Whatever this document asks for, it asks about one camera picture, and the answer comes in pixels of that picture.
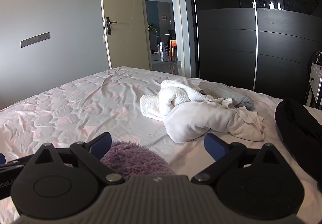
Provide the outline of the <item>cream bedroom door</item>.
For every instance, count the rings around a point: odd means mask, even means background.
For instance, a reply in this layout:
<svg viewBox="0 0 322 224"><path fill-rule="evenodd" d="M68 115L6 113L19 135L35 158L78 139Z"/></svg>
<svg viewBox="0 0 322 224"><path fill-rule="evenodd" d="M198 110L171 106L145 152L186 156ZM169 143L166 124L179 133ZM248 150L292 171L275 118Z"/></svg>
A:
<svg viewBox="0 0 322 224"><path fill-rule="evenodd" d="M145 0L101 0L101 11L109 67L152 69ZM117 21L111 35L106 17Z"/></svg>

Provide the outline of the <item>dark sliding wardrobe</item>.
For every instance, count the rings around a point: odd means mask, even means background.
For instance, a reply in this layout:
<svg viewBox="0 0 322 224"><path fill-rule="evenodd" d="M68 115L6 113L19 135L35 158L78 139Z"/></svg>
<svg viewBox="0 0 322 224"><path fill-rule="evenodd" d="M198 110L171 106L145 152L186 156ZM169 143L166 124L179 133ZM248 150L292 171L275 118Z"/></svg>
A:
<svg viewBox="0 0 322 224"><path fill-rule="evenodd" d="M193 0L201 79L305 102L321 0Z"/></svg>

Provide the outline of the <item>white fleece garment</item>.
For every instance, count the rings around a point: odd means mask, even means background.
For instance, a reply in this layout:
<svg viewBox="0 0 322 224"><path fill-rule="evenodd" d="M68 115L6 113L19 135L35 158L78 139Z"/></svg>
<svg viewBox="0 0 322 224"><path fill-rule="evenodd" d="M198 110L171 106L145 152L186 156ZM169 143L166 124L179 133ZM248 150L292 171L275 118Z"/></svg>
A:
<svg viewBox="0 0 322 224"><path fill-rule="evenodd" d="M216 99L198 86L193 88L175 79L162 81L156 95L143 95L140 110L143 116L163 122L175 143L192 141L211 130L252 142L264 140L264 119L254 107L235 108L231 98Z"/></svg>

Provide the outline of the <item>white bedside cabinet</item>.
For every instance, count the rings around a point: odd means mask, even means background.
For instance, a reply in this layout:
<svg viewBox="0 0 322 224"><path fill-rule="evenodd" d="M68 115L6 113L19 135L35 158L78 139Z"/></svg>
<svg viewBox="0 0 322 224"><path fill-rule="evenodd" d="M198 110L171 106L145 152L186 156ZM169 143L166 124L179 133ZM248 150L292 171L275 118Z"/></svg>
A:
<svg viewBox="0 0 322 224"><path fill-rule="evenodd" d="M307 79L306 105L321 110L321 51L310 56Z"/></svg>

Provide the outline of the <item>grey folded garment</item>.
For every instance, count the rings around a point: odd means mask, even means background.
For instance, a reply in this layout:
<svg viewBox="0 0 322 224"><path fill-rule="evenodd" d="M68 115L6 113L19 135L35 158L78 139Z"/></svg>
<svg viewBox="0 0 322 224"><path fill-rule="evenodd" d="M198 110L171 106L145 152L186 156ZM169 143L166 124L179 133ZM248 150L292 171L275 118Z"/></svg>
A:
<svg viewBox="0 0 322 224"><path fill-rule="evenodd" d="M216 82L200 82L198 88L206 95L213 96L214 98L232 99L235 108L245 107L251 109L254 106L254 101L249 97L231 87Z"/></svg>

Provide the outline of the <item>black garment on bed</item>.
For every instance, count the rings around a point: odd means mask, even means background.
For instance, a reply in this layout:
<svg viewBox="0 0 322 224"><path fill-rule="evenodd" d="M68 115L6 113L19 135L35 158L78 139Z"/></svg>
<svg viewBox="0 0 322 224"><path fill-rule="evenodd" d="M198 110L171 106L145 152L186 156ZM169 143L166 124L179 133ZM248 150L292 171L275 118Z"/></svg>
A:
<svg viewBox="0 0 322 224"><path fill-rule="evenodd" d="M321 190L321 124L300 103L285 99L275 111L283 144Z"/></svg>

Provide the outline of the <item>grey wall switch panel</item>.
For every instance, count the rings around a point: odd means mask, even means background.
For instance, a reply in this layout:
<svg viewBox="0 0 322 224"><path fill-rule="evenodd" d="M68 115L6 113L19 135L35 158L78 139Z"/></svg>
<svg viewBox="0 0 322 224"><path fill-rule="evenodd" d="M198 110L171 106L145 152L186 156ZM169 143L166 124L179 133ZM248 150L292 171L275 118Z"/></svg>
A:
<svg viewBox="0 0 322 224"><path fill-rule="evenodd" d="M21 48L27 47L29 45L35 44L37 42L41 42L44 40L48 40L51 38L50 32L39 34L36 36L33 36L31 38L25 39L20 41Z"/></svg>

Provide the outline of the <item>purple fuzzy garment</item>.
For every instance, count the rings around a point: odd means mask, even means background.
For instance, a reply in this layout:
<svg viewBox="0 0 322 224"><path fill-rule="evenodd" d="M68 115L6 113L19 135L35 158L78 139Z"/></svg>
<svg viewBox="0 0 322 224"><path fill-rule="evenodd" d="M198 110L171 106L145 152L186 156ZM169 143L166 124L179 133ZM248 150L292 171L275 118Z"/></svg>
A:
<svg viewBox="0 0 322 224"><path fill-rule="evenodd" d="M175 174L161 156L134 142L113 142L100 161L126 180L132 175Z"/></svg>

